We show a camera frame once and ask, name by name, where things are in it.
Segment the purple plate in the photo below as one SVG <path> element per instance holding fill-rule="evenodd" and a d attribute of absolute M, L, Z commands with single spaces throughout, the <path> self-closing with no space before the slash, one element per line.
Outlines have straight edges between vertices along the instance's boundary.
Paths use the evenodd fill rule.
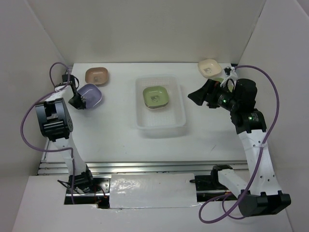
<path fill-rule="evenodd" d="M 94 108 L 102 100 L 102 93 L 94 84 L 86 84 L 77 92 L 85 98 L 86 109 Z"/>

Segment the green plate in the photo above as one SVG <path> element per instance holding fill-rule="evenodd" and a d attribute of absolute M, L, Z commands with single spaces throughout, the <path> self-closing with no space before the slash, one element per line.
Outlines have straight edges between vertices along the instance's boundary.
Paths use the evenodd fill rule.
<path fill-rule="evenodd" d="M 163 108 L 169 103 L 169 94 L 162 86 L 147 87 L 142 94 L 144 104 L 149 109 Z"/>
<path fill-rule="evenodd" d="M 231 78 L 223 79 L 223 78 L 217 77 L 217 78 L 214 78 L 214 81 L 220 82 L 221 87 L 226 87 L 230 92 L 234 90 L 235 83 L 234 83 L 234 80 Z"/>

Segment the cream plate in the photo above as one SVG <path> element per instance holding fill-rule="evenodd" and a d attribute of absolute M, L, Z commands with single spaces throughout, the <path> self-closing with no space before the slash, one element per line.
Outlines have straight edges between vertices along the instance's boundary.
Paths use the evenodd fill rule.
<path fill-rule="evenodd" d="M 222 72 L 222 67 L 214 59 L 206 59 L 197 64 L 199 72 L 206 78 L 212 78 Z"/>

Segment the brown plate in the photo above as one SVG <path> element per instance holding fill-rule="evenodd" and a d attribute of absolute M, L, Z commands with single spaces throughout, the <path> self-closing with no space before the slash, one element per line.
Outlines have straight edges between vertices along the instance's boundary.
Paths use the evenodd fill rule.
<path fill-rule="evenodd" d="M 109 81 L 108 70 L 104 67 L 90 68 L 85 72 L 85 82 L 96 86 L 103 86 Z"/>

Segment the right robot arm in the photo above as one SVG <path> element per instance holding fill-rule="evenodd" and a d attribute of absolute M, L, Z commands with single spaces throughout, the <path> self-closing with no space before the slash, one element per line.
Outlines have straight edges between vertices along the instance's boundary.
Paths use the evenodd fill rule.
<path fill-rule="evenodd" d="M 244 182 L 229 165 L 214 166 L 210 183 L 215 189 L 224 186 L 236 197 L 240 213 L 244 217 L 275 215 L 291 204 L 291 197 L 283 193 L 273 169 L 263 114 L 255 108 L 256 83 L 249 79 L 236 81 L 233 91 L 220 82 L 207 80 L 205 85 L 188 94 L 196 105 L 204 102 L 209 108 L 222 107 L 230 112 L 246 155 L 251 175 Z"/>

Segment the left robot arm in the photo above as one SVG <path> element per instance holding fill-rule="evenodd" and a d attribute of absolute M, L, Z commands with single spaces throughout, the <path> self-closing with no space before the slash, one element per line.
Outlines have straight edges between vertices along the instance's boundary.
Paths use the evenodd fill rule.
<path fill-rule="evenodd" d="M 64 98 L 67 91 L 71 90 L 72 97 L 68 103 L 77 110 L 86 108 L 86 99 L 77 92 L 77 84 L 79 81 L 75 76 L 62 75 L 62 83 L 55 87 L 56 93 L 35 104 L 35 110 L 42 135 L 61 150 L 69 171 L 68 187 L 71 191 L 79 189 L 84 193 L 90 193 L 95 188 L 95 180 L 73 141 L 73 122 Z"/>

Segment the white plastic bin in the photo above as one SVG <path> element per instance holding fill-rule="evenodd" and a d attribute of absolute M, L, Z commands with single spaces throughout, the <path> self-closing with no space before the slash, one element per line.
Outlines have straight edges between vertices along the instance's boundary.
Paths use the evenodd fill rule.
<path fill-rule="evenodd" d="M 140 130 L 175 129 L 186 124 L 178 78 L 169 74 L 135 81 L 136 125 Z"/>

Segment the white tape cover panel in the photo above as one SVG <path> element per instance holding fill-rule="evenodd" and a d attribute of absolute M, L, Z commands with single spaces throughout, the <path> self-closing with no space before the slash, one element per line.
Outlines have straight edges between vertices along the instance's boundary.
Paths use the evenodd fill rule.
<path fill-rule="evenodd" d="M 187 208 L 197 206 L 193 174 L 113 175 L 110 208 Z"/>

